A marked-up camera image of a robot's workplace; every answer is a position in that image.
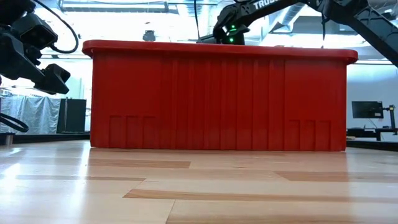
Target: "wooden floor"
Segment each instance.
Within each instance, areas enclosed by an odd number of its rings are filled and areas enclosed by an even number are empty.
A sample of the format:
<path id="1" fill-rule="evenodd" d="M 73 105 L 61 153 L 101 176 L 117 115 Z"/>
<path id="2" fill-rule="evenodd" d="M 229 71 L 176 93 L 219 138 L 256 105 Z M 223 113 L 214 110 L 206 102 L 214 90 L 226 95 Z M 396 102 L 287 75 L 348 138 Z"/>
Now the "wooden floor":
<path id="1" fill-rule="evenodd" d="M 398 223 L 398 153 L 0 148 L 1 224 Z"/>

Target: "red plastic bin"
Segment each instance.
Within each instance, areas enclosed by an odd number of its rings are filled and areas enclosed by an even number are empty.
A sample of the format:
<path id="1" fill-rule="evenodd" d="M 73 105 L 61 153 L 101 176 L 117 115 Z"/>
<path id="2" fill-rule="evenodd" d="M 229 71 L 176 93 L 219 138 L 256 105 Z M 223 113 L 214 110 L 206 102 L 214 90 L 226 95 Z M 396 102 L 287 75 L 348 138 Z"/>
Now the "red plastic bin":
<path id="1" fill-rule="evenodd" d="M 354 50 L 90 40 L 91 145 L 344 151 Z"/>

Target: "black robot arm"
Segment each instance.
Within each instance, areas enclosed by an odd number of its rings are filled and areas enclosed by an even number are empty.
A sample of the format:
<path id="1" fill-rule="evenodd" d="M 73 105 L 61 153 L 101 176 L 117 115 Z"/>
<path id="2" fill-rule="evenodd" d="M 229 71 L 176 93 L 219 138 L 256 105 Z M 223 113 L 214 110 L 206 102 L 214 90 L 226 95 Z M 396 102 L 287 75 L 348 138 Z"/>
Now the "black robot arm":
<path id="1" fill-rule="evenodd" d="M 53 46 L 58 35 L 39 16 L 31 0 L 0 0 L 0 75 L 26 78 L 49 94 L 69 92 L 70 73 L 56 64 L 38 69 L 40 51 Z"/>
<path id="2" fill-rule="evenodd" d="M 302 2 L 327 19 L 350 26 L 398 67 L 398 28 L 369 6 L 367 0 L 251 0 L 226 6 L 217 17 L 213 35 L 198 43 L 244 45 L 252 22 Z"/>

